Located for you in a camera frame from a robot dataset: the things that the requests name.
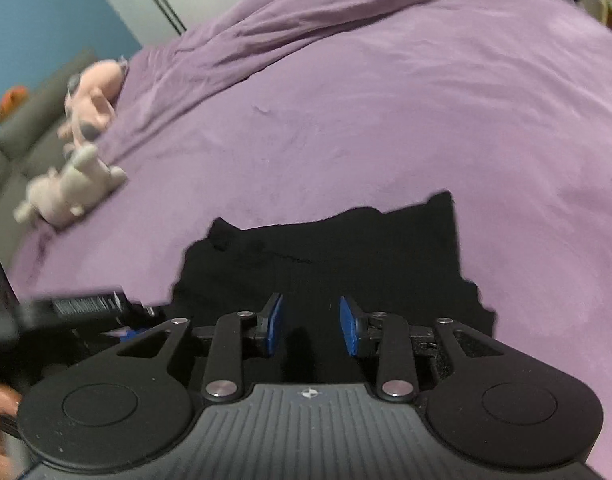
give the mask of plush toy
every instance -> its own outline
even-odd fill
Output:
[[[28,89],[25,86],[13,86],[0,100],[0,124],[10,117],[28,99]]]
[[[97,206],[126,181],[117,166],[108,168],[99,160],[97,147],[86,142],[78,148],[61,174],[50,168],[26,187],[26,200],[14,210],[19,223],[34,222],[39,216],[63,229]]]
[[[119,95],[127,70],[125,59],[107,59],[70,78],[64,103],[68,121],[57,131],[60,139],[68,141],[66,156],[108,129],[115,118],[110,101]]]

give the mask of finger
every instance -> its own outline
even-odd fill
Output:
[[[0,455],[0,480],[12,479],[12,462],[7,456]]]
[[[16,416],[22,397],[7,386],[0,386],[0,415]]]

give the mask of screw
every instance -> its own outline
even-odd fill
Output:
[[[228,397],[237,391],[233,381],[212,381],[206,385],[206,393],[212,397]]]
[[[408,381],[398,379],[387,381],[382,384],[381,389],[388,397],[406,397],[415,391],[413,385]]]

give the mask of blue wall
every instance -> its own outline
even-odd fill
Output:
[[[87,46],[100,59],[140,49],[106,0],[0,0],[0,98],[32,90]]]

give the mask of purple bedsheet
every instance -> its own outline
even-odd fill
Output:
[[[100,140],[130,178],[29,235],[22,296],[169,298],[217,216],[241,228],[455,197],[497,336],[590,384],[612,479],[612,33],[567,0],[243,0],[130,63]]]

